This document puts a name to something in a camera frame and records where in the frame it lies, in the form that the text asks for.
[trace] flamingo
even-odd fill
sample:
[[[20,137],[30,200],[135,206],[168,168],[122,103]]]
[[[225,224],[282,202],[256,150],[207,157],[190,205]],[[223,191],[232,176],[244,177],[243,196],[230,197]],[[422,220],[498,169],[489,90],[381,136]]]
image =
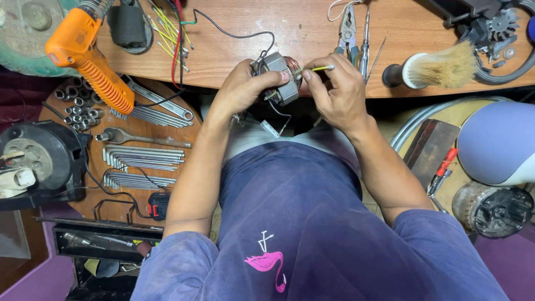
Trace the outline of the flamingo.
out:
[[[275,289],[277,290],[277,292],[283,292],[284,289],[286,288],[286,276],[284,275],[284,273],[282,274],[281,285],[277,285],[277,279],[279,278],[280,269],[282,269],[282,262],[283,262],[284,256],[282,256],[281,252],[273,252],[273,253],[267,252],[266,240],[273,237],[273,234],[266,238],[265,236],[266,232],[267,231],[262,232],[263,239],[258,241],[258,243],[260,244],[260,248],[262,248],[262,251],[264,251],[264,255],[251,256],[250,258],[247,257],[247,259],[244,261],[250,264],[252,267],[254,267],[257,271],[267,272],[268,270],[271,270],[271,268],[273,268],[275,264],[277,263],[277,260],[280,259],[280,266],[279,266],[279,269],[277,270],[277,274],[275,275]]]

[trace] copper winding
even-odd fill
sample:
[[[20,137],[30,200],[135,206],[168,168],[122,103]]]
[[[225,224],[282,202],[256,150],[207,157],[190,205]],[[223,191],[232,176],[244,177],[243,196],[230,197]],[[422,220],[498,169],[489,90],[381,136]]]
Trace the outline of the copper winding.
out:
[[[293,58],[289,56],[283,56],[283,58],[284,58],[284,61],[286,62],[286,65],[288,66],[288,69],[290,70],[290,74],[294,78],[294,82],[295,82],[295,85],[297,86],[297,90],[299,90],[299,88],[301,88],[301,84],[303,83],[302,77],[297,79],[297,76],[301,74],[301,67],[299,66],[299,63]],[[267,72],[265,68],[260,69],[260,74],[264,74],[265,72]],[[280,99],[280,94],[277,93],[277,90],[274,88],[266,89],[264,91],[264,97],[268,97],[268,100],[271,100],[275,103],[279,103],[282,101],[282,99]]]

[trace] orange heat gun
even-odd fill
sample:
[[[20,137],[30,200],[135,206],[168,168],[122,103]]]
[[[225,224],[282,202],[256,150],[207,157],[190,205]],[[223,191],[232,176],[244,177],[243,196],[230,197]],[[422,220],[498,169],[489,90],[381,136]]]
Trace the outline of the orange heat gun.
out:
[[[134,109],[134,92],[110,69],[95,45],[112,4],[113,0],[82,1],[68,12],[44,49],[56,66],[75,69],[110,107],[129,114]]]

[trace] red wire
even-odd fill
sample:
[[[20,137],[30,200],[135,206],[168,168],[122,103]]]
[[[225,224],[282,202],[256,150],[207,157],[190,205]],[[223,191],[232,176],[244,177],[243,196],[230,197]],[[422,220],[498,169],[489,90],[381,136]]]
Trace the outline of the red wire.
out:
[[[178,10],[178,15],[180,16],[180,20],[182,20],[182,5],[180,5],[180,1],[179,0],[175,0],[175,5],[177,6],[177,10]],[[174,53],[173,53],[173,63],[171,65],[171,81],[173,82],[173,85],[178,88],[178,89],[181,89],[177,83],[174,81],[174,64],[175,62],[177,61],[177,54],[178,54],[178,48],[180,47],[180,38],[181,38],[181,32],[182,31],[182,25],[179,24],[178,25],[178,38],[177,38],[177,45],[174,47]]]

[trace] red tool handle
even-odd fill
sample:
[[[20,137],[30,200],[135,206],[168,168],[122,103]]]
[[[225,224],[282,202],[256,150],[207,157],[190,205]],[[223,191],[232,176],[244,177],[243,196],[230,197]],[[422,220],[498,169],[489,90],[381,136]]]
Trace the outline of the red tool handle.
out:
[[[440,165],[440,167],[437,170],[436,175],[439,177],[442,177],[444,175],[444,171],[448,169],[449,164],[455,159],[455,156],[457,156],[457,149],[456,148],[450,148],[448,150],[448,153],[446,154],[446,157],[444,157],[444,161]]]

